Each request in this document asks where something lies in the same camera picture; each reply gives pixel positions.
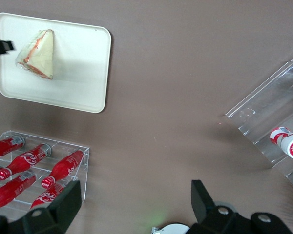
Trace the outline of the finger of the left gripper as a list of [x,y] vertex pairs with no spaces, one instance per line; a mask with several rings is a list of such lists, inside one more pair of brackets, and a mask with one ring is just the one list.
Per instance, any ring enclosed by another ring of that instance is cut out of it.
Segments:
[[14,45],[11,41],[0,40],[0,55],[12,50],[14,50]]

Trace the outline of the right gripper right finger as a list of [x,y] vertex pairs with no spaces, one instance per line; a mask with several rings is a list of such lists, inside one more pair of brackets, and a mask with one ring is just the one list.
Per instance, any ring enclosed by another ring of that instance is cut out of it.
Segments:
[[190,228],[192,234],[230,234],[236,214],[229,207],[215,205],[200,180],[191,182],[191,205],[197,222]]

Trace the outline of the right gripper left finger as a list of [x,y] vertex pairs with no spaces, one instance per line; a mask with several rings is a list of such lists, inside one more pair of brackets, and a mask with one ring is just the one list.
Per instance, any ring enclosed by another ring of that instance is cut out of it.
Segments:
[[81,185],[78,180],[65,187],[53,185],[32,203],[22,218],[26,234],[64,234],[82,204]]

